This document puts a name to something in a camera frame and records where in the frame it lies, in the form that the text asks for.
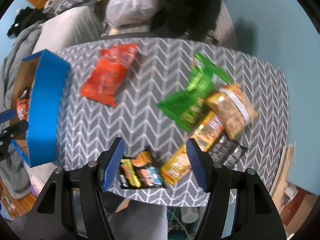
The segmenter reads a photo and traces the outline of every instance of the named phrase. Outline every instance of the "blue box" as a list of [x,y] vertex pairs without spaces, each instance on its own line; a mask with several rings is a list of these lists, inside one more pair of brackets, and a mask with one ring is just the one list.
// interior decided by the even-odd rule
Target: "blue box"
[[56,159],[56,130],[60,97],[70,64],[48,50],[22,59],[14,82],[11,107],[16,109],[17,97],[25,87],[32,87],[25,136],[28,150],[12,142],[22,159],[30,166],[38,166]]

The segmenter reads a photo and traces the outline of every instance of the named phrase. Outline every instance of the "screw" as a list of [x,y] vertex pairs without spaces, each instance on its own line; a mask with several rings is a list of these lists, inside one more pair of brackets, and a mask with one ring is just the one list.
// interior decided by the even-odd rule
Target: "screw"
[[63,168],[58,167],[58,168],[56,168],[56,169],[54,170],[54,173],[55,173],[55,174],[59,174],[59,173],[61,173],[62,171],[63,171]]
[[89,163],[88,163],[88,166],[89,167],[95,167],[95,166],[97,166],[97,162],[96,161],[90,161]]
[[251,175],[254,175],[256,173],[256,171],[254,169],[248,169],[248,173]]
[[215,162],[213,166],[215,166],[216,168],[221,168],[222,164],[220,162]]

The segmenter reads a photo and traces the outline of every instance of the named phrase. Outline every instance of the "chevron pattern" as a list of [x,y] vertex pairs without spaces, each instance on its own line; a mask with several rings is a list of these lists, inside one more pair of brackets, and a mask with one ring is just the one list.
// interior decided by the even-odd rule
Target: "chevron pattern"
[[[92,72],[99,50],[121,43],[138,43],[137,58],[116,93],[111,108],[79,94]],[[163,115],[156,104],[187,85],[194,51],[210,58],[239,82],[258,117],[238,138],[249,148],[236,169],[254,168],[270,189],[285,145],[288,127],[286,81],[279,68],[238,51],[201,42],[144,38],[96,41],[63,49],[58,56],[71,64],[61,97],[57,126],[58,165],[80,168],[108,149],[117,136],[125,155],[135,156],[150,145],[159,163],[166,162],[189,134]],[[116,176],[110,189],[135,200],[170,206],[205,206],[208,194],[189,173],[167,189],[120,189]],[[230,194],[230,202],[235,192]]]

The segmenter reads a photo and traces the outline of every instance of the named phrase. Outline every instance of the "gray blanket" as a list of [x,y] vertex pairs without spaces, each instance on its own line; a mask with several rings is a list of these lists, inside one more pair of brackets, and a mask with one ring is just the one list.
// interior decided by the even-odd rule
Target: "gray blanket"
[[[23,30],[17,37],[11,52],[4,59],[0,69],[0,112],[10,109],[14,79],[21,60],[32,54],[33,48],[41,34],[41,23],[37,22]],[[0,124],[0,130],[9,122]],[[23,167],[22,159],[12,146],[10,157],[0,162],[0,176],[14,198],[22,198],[30,192],[29,176]]]

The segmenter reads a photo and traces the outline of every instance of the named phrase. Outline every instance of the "wooden floor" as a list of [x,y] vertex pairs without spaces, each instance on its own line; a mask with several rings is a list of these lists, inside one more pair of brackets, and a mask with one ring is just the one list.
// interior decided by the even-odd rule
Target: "wooden floor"
[[36,201],[36,197],[33,196],[31,193],[21,199],[14,199],[10,195],[9,191],[7,190],[1,179],[0,188],[3,189],[3,193],[1,196],[2,203],[12,219],[19,217],[32,209]]

